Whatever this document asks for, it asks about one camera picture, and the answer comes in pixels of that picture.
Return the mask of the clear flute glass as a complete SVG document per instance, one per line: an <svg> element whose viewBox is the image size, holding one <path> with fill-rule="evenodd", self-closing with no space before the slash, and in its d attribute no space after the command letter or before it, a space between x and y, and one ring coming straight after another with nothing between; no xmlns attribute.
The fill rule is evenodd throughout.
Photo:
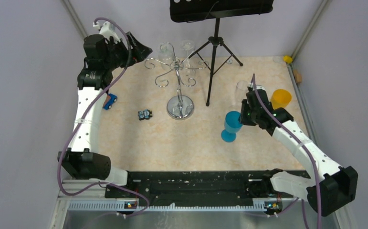
<svg viewBox="0 0 368 229"><path fill-rule="evenodd" d="M236 84L234 98L232 100L232 105L241 104L242 100L245 98L246 93L248 92L248 87L250 82L248 81L238 81Z"/></svg>

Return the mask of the blue wine glass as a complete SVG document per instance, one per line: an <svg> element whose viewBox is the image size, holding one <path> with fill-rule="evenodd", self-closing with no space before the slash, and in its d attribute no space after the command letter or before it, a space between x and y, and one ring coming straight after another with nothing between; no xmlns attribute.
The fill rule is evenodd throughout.
<svg viewBox="0 0 368 229"><path fill-rule="evenodd" d="M238 111L230 111L224 119L224 130L221 132L221 138L224 142L231 143L237 138L237 133L241 130L240 123L241 113Z"/></svg>

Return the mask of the orange wine glass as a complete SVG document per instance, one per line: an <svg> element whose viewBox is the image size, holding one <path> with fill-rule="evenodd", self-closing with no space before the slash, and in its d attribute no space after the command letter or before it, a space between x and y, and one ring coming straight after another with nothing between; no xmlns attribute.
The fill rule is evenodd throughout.
<svg viewBox="0 0 368 229"><path fill-rule="evenodd" d="M273 109L285 108L291 102L292 95L285 89L277 89L271 96L271 104Z"/></svg>

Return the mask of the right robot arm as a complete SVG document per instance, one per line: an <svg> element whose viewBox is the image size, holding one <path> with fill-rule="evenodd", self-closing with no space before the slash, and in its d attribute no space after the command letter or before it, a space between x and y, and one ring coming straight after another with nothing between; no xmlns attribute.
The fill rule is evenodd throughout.
<svg viewBox="0 0 368 229"><path fill-rule="evenodd" d="M352 166L341 166L325 154L286 109L273 109L264 88L249 89L242 101L239 121L259 127L281 142L309 175L305 178L281 169L269 170L261 183L266 196L290 194L307 201L323 217L355 200L357 171Z"/></svg>

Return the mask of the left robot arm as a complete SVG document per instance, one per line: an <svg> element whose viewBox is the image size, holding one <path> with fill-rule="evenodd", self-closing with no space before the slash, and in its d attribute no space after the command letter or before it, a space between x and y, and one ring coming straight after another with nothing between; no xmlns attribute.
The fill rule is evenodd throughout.
<svg viewBox="0 0 368 229"><path fill-rule="evenodd" d="M142 45L132 33L126 33L129 46L115 38L101 34L85 37L84 66L77 76L78 107L74 121L76 134L67 143L62 167L72 178L96 179L116 184L116 191L123 197L134 193L134 184L128 172L111 165L108 156L99 153L98 133L103 104L113 70L129 67L144 61L152 49Z"/></svg>

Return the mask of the chrome wine glass rack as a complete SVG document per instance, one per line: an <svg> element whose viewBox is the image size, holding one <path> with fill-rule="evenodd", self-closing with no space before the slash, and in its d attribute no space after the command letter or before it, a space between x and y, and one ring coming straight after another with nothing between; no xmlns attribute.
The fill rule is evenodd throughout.
<svg viewBox="0 0 368 229"><path fill-rule="evenodd" d="M193 66L189 57L194 53L194 51L186 59L180 59L175 54L174 46L170 42L166 43L171 46L173 54L175 55L173 62L171 64L165 64L159 61L158 58L147 58L145 60L145 67L147 69L154 69L156 67L156 63L159 63L162 68L164 68L166 72L158 75L154 80L155 85L159 88L166 88L169 85L169 81L167 79L162 79L163 76L169 73L175 74L178 82L176 95L169 99L166 109L171 118L184 120L194 113L195 105L190 97L182 93L182 86L195 86L197 82L192 77L192 74L196 70L205 69L207 67L207 62L200 61L199 67Z"/></svg>

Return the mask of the orange and blue toy car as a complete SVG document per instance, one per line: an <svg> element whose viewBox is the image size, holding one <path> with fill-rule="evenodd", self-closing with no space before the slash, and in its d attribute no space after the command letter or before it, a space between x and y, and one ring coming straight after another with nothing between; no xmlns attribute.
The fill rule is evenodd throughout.
<svg viewBox="0 0 368 229"><path fill-rule="evenodd" d="M105 110L111 109L113 104L116 103L117 100L118 100L118 97L116 95L109 93L107 95L107 98L106 98L105 102L104 102L103 108Z"/></svg>

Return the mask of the black music stand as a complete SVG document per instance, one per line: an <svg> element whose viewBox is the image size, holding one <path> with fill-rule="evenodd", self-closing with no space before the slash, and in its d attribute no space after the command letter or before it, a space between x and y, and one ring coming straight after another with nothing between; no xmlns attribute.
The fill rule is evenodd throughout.
<svg viewBox="0 0 368 229"><path fill-rule="evenodd" d="M272 10L272 0L171 0L169 2L169 13L173 22L193 23L210 19L215 20L214 34L210 36L202 46L189 55L189 58L197 55L203 61L204 59L200 55L200 51L209 44L212 45L211 62L206 64L207 69L210 71L206 106L210 105L214 75L221 69L221 66L218 68L215 67L218 47L222 46L230 54L227 58L228 60L234 58L239 66L243 66L243 63L230 50L225 44L224 39L219 35L221 19L268 14L272 12Z"/></svg>

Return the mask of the small blue owl toy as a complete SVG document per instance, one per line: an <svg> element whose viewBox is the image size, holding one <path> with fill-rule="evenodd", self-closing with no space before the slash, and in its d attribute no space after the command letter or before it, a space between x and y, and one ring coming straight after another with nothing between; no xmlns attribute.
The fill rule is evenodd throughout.
<svg viewBox="0 0 368 229"><path fill-rule="evenodd" d="M149 120L152 117L153 117L152 110L145 109L145 110L138 111L138 119L140 121Z"/></svg>

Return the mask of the yellow corner clamp right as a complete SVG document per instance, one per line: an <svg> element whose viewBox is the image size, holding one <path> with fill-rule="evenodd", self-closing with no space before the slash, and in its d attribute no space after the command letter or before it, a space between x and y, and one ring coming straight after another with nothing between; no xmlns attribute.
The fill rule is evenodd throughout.
<svg viewBox="0 0 368 229"><path fill-rule="evenodd" d="M285 56L283 56L283 61L284 61L285 63L287 63L287 64L290 64L290 63L292 63L292 62L293 62L293 59L292 59L292 57L291 57L291 56L285 55Z"/></svg>

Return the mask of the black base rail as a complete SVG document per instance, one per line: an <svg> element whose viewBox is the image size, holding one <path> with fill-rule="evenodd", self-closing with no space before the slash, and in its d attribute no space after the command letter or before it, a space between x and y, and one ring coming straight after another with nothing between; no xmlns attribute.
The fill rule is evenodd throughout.
<svg viewBox="0 0 368 229"><path fill-rule="evenodd" d="M269 191L264 170L255 171L130 171L126 189L106 186L105 198L127 199L132 208L148 210L264 211L268 202L293 199Z"/></svg>

